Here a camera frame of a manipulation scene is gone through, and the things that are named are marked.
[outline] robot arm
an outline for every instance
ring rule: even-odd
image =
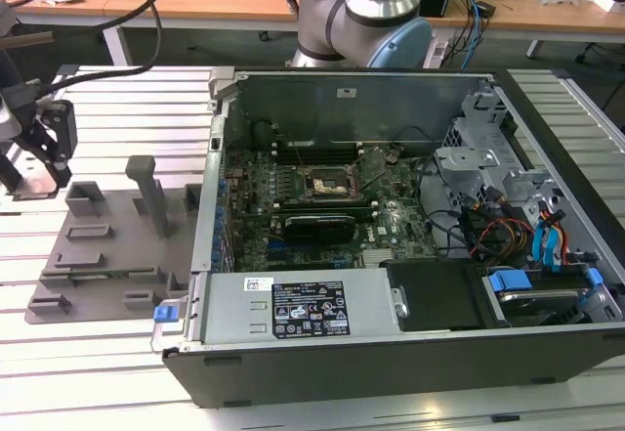
[[[45,166],[50,179],[27,182],[5,155],[0,154],[0,183],[20,197],[54,195],[69,183],[67,162],[76,149],[76,125],[69,101],[36,102],[30,84],[0,89],[0,141],[12,141]],[[47,129],[56,134],[56,140]]]
[[[432,30],[421,0],[300,0],[294,67],[414,67]]]

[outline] slotted metal table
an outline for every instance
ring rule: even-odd
[[[103,68],[83,66],[77,74],[96,69]],[[133,182],[124,175],[126,158],[134,153],[152,153],[157,178],[164,187],[200,183],[211,115],[207,109],[210,69],[157,67],[138,77],[84,83],[62,92],[60,95],[73,101],[76,109],[79,145],[71,161],[74,179],[95,180],[103,190],[132,188]],[[532,74],[542,75],[543,84],[554,94],[562,93],[557,91],[558,84],[576,87],[565,80],[554,81],[553,76],[548,78],[545,71]],[[527,72],[514,75],[519,76],[521,85],[526,79],[526,91],[535,84]],[[547,96],[534,99],[548,100]],[[562,114],[567,115],[573,107],[573,102],[565,105]],[[585,137],[598,133],[591,130],[607,130],[608,125],[596,118],[595,125],[589,124],[577,111],[574,119],[554,118],[550,124],[558,132],[565,131],[562,138],[568,144],[583,147]],[[584,121],[585,126],[585,133],[577,138],[569,129],[575,120]],[[582,167],[591,168],[596,162],[597,171],[609,166],[610,175],[625,174],[622,155],[615,155],[620,144],[609,137],[598,139],[616,144],[612,157],[621,160],[611,164],[598,156],[593,160],[591,157],[603,149],[593,146],[587,154],[574,155],[576,159],[586,157],[578,160],[580,165],[585,162]],[[531,151],[530,143],[523,144]],[[19,166],[27,167],[29,162],[26,155],[17,156]],[[624,179],[610,184],[614,194]],[[35,282],[63,222],[63,200],[64,192],[45,201],[0,198],[0,429],[173,429],[183,425],[202,430],[280,431],[582,430],[625,425],[625,357],[563,384],[199,409],[160,357],[151,353],[151,320],[39,325],[24,321]],[[458,358],[462,361],[461,351]],[[502,414],[519,421],[493,422],[493,415]]]

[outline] motherboard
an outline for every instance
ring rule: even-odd
[[[416,194],[423,158],[401,154],[372,146],[342,163],[327,154],[296,153],[289,162],[276,151],[229,151],[233,270],[377,268],[436,256]]]

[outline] white sticker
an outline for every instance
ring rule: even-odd
[[[337,99],[355,99],[356,88],[343,88],[336,90]]]
[[[273,278],[246,278],[244,291],[271,291]]]

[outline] power supply label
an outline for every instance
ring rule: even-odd
[[[278,340],[350,334],[342,281],[274,284],[271,301]]]

